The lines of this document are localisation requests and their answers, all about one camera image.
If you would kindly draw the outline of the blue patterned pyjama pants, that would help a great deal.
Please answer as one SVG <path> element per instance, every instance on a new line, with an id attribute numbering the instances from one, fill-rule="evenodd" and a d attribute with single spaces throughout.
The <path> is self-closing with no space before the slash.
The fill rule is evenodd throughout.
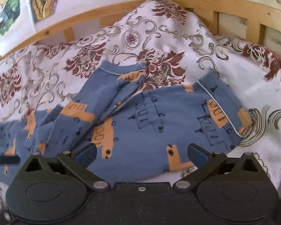
<path id="1" fill-rule="evenodd" d="M 10 184 L 35 152 L 53 158 L 93 143 L 96 159 L 87 170 L 109 183 L 135 182 L 195 166 L 188 146 L 231 152 L 252 125 L 241 101 L 214 72 L 190 85 L 138 92 L 144 64 L 104 61 L 67 105 L 32 111 L 0 123 L 0 155 L 20 157 L 0 165 Z"/>

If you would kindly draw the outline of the white floral bed sheet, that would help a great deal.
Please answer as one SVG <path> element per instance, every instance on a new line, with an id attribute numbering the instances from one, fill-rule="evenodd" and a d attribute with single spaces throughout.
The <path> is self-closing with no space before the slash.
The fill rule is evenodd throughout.
<path id="1" fill-rule="evenodd" d="M 226 154 L 253 155 L 273 185 L 281 185 L 281 57 L 262 45 L 212 33 L 197 12 L 170 0 L 147 0 L 95 34 L 54 45 L 31 44 L 0 60 L 0 123 L 67 105 L 105 61 L 144 64 L 147 76 L 138 92 L 190 85 L 214 72 L 252 120 Z M 189 168 L 141 181 L 168 177 L 174 182 Z M 0 181 L 0 211 L 7 208 L 9 186 Z"/>

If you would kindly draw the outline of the wooden bed frame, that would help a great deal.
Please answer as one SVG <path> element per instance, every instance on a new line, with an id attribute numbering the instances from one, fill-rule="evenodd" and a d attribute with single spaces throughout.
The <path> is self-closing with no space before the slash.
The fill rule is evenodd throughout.
<path id="1" fill-rule="evenodd" d="M 58 0 L 55 14 L 37 23 L 31 15 L 18 23 L 17 29 L 0 42 L 0 60 L 7 55 L 57 33 L 67 41 L 74 40 L 73 27 L 92 20 L 101 26 L 114 22 L 120 15 L 133 10 L 145 0 Z M 196 11 L 216 33 L 216 13 L 225 13 L 247 19 L 246 40 L 262 42 L 258 24 L 281 33 L 281 0 L 172 0 Z"/>

